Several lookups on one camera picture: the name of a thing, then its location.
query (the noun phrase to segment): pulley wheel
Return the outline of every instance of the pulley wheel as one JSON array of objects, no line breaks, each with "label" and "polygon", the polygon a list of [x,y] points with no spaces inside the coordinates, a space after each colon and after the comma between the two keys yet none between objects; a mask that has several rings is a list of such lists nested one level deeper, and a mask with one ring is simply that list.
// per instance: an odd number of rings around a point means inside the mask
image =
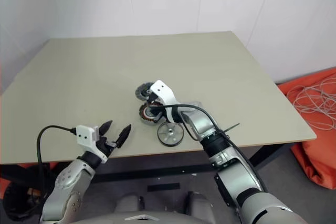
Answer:
[{"label": "pulley wheel", "polygon": [[157,129],[157,137],[160,142],[168,147],[177,146],[181,143],[184,135],[183,128],[177,123],[162,123]]}]

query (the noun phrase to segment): orange bag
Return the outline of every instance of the orange bag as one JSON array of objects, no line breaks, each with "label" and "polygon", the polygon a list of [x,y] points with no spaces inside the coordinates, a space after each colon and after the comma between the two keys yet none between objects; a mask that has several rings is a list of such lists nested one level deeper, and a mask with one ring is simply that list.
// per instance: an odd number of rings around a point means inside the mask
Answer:
[{"label": "orange bag", "polygon": [[[312,86],[320,84],[323,80],[336,78],[336,68],[310,74],[305,77],[279,85],[279,89],[286,95],[295,86]],[[329,123],[330,120],[320,112],[302,113],[306,121],[319,121]],[[336,130],[329,131],[315,129],[317,135],[314,141],[299,143],[291,148],[305,174],[316,184],[336,189]]]}]

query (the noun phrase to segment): robotic arm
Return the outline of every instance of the robotic arm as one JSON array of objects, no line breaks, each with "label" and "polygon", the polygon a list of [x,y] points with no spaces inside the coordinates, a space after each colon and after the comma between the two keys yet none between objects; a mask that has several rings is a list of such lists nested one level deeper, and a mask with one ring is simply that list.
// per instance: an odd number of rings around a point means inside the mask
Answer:
[{"label": "robotic arm", "polygon": [[[189,125],[217,169],[215,181],[225,203],[237,209],[246,224],[307,224],[284,203],[266,191],[248,159],[217,126],[200,103],[180,104],[173,91],[158,80],[150,87],[147,105],[154,115]],[[151,106],[159,102],[163,106]]]},{"label": "robotic arm", "polygon": [[54,190],[43,206],[40,223],[63,224],[76,220],[83,195],[96,173],[95,169],[107,161],[115,148],[122,146],[131,131],[131,125],[128,125],[115,142],[110,142],[103,135],[111,123],[106,122],[100,128],[76,127],[77,143],[85,152],[57,176]]}]

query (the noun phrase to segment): table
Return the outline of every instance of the table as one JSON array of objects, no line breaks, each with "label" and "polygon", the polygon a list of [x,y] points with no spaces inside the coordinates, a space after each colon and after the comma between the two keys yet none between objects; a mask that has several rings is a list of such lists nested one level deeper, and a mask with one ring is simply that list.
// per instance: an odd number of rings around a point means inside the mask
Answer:
[{"label": "table", "polygon": [[[201,150],[187,134],[180,145],[163,146],[157,126],[140,121],[142,101],[135,89],[158,79],[179,101],[201,101],[223,129],[240,123],[228,132],[238,146],[271,145],[255,156],[256,163],[285,143],[316,138],[230,31],[51,39],[2,95],[0,163],[36,162],[36,137],[46,125],[94,126],[108,120],[113,124],[106,136],[112,139],[132,124],[129,139],[113,157]],[[73,135],[51,129],[43,135],[41,153],[44,162],[69,161],[82,150]]]}]

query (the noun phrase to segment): white wall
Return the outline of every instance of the white wall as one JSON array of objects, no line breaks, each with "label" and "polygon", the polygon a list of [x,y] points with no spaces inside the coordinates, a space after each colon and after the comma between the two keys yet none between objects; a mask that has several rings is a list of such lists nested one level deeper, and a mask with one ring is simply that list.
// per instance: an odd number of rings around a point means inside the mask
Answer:
[{"label": "white wall", "polygon": [[2,88],[50,38],[58,18],[55,0],[0,0]]},{"label": "white wall", "polygon": [[[8,17],[0,16],[3,40],[9,41],[4,43],[7,61],[28,55],[33,45],[48,36],[232,30],[275,81],[336,66],[336,0],[10,0],[10,3],[10,8],[6,7],[10,11]],[[12,75],[21,67],[13,66]]]}]

